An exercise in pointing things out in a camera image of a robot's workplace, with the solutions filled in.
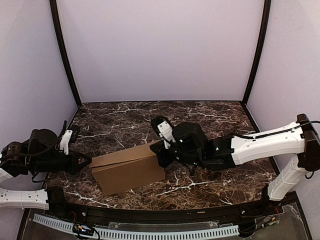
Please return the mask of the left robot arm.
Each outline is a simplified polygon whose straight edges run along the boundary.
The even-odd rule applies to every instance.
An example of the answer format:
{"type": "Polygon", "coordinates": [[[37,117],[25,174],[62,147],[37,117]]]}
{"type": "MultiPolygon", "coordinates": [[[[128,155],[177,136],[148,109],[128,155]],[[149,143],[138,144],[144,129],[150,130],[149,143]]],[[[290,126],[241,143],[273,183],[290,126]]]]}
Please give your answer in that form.
{"type": "MultiPolygon", "coordinates": [[[[24,142],[13,141],[0,153],[0,180],[20,175],[65,172],[75,175],[92,162],[92,158],[69,149],[78,130],[63,128],[60,134],[49,129],[34,129],[24,142]]],[[[1,208],[64,210],[65,195],[61,187],[41,190],[0,190],[1,208]]]]}

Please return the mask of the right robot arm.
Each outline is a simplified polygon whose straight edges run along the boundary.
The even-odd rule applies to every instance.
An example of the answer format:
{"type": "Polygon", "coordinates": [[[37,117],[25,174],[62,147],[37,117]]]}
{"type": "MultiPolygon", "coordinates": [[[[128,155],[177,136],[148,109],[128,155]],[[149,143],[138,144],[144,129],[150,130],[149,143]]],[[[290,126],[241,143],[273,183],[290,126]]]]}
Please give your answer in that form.
{"type": "Polygon", "coordinates": [[[150,145],[158,165],[167,168],[178,162],[212,171],[234,168],[254,160],[290,154],[280,174],[263,189],[263,198],[279,202],[307,173],[320,169],[320,137],[306,114],[280,128],[248,135],[231,133],[208,139],[198,123],[174,126],[166,117],[151,121],[160,141],[150,145]]]}

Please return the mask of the brown cardboard box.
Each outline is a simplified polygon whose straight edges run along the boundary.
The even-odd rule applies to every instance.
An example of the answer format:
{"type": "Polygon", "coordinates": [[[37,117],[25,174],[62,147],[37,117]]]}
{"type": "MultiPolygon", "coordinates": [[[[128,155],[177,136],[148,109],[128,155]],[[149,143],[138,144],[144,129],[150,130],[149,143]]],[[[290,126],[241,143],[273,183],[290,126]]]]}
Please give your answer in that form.
{"type": "Polygon", "coordinates": [[[165,179],[151,143],[92,158],[89,165],[94,179],[106,196],[143,187],[165,179]]]}

